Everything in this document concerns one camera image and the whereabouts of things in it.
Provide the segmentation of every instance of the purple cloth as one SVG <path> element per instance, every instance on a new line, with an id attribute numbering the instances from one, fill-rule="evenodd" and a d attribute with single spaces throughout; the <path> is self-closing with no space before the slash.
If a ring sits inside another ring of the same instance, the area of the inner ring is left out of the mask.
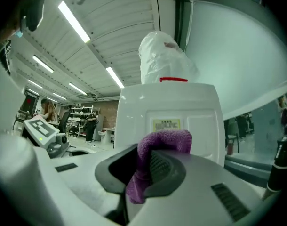
<path id="1" fill-rule="evenodd" d="M 152 132 L 137 147 L 136 172 L 126 187 L 126 194 L 133 204 L 144 203 L 144 191 L 150 186 L 151 150 L 168 149 L 190 153 L 191 134 L 187 130 L 162 130 Z"/>

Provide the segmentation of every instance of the fluorescent light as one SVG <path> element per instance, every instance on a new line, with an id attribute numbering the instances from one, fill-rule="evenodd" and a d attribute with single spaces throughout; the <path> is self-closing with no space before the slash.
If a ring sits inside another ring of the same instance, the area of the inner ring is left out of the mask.
<path id="1" fill-rule="evenodd" d="M 55 102 L 57 102 L 56 100 L 53 100 L 53 99 L 51 99 L 51 98 L 48 98 L 48 97 L 47 97 L 47 99 L 49 99 L 49 100 L 52 100 L 52 101 L 55 101 Z M 57 102 L 57 103 L 58 103 L 58 102 Z"/>
<path id="2" fill-rule="evenodd" d="M 66 98 L 64 98 L 64 97 L 62 97 L 62 96 L 60 96 L 60 95 L 57 95 L 56 93 L 53 93 L 55 96 L 58 96 L 58 97 L 60 97 L 60 98 L 62 98 L 63 100 L 66 100 Z"/>
<path id="3" fill-rule="evenodd" d="M 78 35 L 83 39 L 83 41 L 86 43 L 90 40 L 90 37 L 87 35 L 85 30 L 82 28 L 78 20 L 75 18 L 75 16 L 72 14 L 72 12 L 67 7 L 66 3 L 62 1 L 60 5 L 58 6 L 60 11 L 63 13 L 65 18 L 68 20 L 68 22 L 71 24 L 71 26 L 74 28 L 74 30 L 78 33 Z"/>
<path id="4" fill-rule="evenodd" d="M 87 95 L 83 90 L 79 89 L 78 87 L 76 87 L 74 84 L 69 83 L 69 85 L 71 87 L 74 87 L 77 91 L 81 92 L 83 95 Z"/>
<path id="5" fill-rule="evenodd" d="M 36 94 L 36 95 L 39 94 L 39 93 L 37 93 L 37 92 L 35 92 L 35 91 L 31 90 L 31 89 L 28 89 L 28 90 L 31 91 L 32 93 Z"/>
<path id="6" fill-rule="evenodd" d="M 42 60 L 40 60 L 37 56 L 33 55 L 32 58 L 40 65 L 42 65 L 44 68 L 46 68 L 49 72 L 53 73 L 54 70 L 50 68 L 46 63 L 44 63 Z"/>
<path id="7" fill-rule="evenodd" d="M 36 84 L 35 82 L 33 82 L 33 81 L 31 81 L 31 80 L 29 80 L 29 82 L 32 83 L 32 84 L 34 84 L 34 85 L 36 85 L 36 86 L 38 86 L 39 88 L 42 88 L 42 86 Z"/>
<path id="8" fill-rule="evenodd" d="M 122 82 L 120 82 L 119 78 L 117 77 L 117 75 L 115 74 L 115 72 L 113 71 L 113 69 L 111 67 L 106 68 L 106 70 L 108 71 L 108 73 L 111 75 L 111 77 L 114 79 L 114 81 L 117 83 L 117 85 L 122 89 L 124 88 L 124 85 L 122 84 Z"/>

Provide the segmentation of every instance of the office chair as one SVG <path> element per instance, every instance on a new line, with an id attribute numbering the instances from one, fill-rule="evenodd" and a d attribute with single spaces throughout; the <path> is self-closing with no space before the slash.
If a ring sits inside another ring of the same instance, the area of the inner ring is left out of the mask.
<path id="1" fill-rule="evenodd" d="M 60 131 L 60 133 L 66 133 L 66 123 L 68 121 L 69 115 L 70 115 L 70 111 L 66 111 L 62 117 L 62 120 L 59 123 L 58 129 Z"/>

